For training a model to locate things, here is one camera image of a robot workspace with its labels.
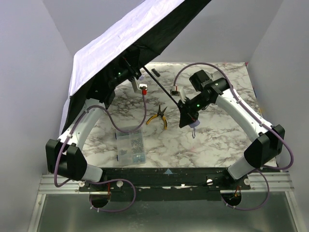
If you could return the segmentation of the lilac umbrella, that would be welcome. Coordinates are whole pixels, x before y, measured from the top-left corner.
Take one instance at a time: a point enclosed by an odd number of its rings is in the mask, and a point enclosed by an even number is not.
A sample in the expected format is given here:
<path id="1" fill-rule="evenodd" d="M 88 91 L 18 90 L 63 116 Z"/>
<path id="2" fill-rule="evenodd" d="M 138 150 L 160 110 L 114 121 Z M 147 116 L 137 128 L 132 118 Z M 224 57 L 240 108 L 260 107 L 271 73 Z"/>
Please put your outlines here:
<path id="1" fill-rule="evenodd" d="M 145 0 L 76 52 L 59 132 L 76 118 L 97 73 L 118 69 L 119 58 L 129 49 L 139 49 L 138 63 L 148 64 L 207 4 L 208 0 Z"/>

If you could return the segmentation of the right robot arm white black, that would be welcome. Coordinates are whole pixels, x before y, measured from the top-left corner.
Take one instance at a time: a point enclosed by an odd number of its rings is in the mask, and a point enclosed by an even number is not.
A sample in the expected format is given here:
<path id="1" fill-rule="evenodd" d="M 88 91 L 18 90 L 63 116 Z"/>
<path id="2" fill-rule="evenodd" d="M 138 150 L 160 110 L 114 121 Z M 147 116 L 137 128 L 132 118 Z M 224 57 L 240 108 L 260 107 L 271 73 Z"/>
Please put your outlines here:
<path id="1" fill-rule="evenodd" d="M 180 110 L 179 127 L 195 128 L 199 125 L 199 111 L 210 104 L 216 104 L 227 112 L 247 134 L 251 144 L 226 172 L 227 181 L 235 181 L 254 169 L 275 158 L 282 151 L 282 139 L 285 130 L 281 125 L 273 126 L 256 113 L 236 91 L 231 88 L 227 80 L 219 72 L 215 72 L 217 79 L 204 70 L 194 73 L 190 83 L 198 92 L 194 98 L 186 97 L 181 87 L 173 86 L 171 94 L 180 98 L 177 106 Z"/>

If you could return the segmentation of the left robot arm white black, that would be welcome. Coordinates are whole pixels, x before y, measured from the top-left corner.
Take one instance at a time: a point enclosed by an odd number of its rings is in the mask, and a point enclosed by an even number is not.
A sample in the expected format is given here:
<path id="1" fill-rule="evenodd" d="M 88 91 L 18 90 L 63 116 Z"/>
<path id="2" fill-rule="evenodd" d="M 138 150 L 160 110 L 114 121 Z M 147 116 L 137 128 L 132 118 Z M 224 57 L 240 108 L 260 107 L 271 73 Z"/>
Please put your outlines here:
<path id="1" fill-rule="evenodd" d="M 69 91 L 61 134 L 56 140 L 50 139 L 45 146 L 48 171 L 53 173 L 57 188 L 65 184 L 58 182 L 58 176 L 67 181 L 98 183 L 102 180 L 103 170 L 87 163 L 82 148 L 98 119 L 107 112 L 119 84 L 130 80 L 135 92 L 143 95 L 147 91 L 146 85 L 137 82 L 140 69 L 140 64 L 111 63 L 85 83 L 80 83 L 76 90 Z"/>

